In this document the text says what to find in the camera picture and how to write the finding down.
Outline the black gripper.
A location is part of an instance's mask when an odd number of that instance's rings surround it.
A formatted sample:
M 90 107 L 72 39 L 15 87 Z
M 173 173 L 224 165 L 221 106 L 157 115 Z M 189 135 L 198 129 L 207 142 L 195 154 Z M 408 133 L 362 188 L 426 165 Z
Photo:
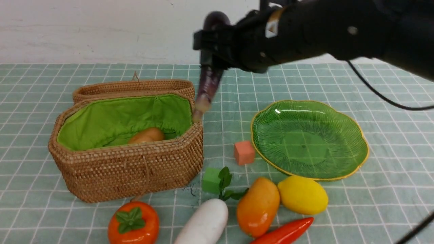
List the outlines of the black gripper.
M 224 15 L 224 27 L 193 34 L 199 64 L 211 68 L 240 68 L 263 74 L 282 63 L 282 9 L 252 10 L 234 25 Z

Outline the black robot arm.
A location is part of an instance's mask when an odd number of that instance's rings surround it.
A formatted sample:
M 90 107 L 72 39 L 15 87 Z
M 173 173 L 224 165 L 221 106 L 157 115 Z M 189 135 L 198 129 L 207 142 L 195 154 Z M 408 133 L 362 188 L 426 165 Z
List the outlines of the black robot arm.
M 234 25 L 219 11 L 193 37 L 200 64 L 263 74 L 329 54 L 378 59 L 433 80 L 432 0 L 261 0 Z

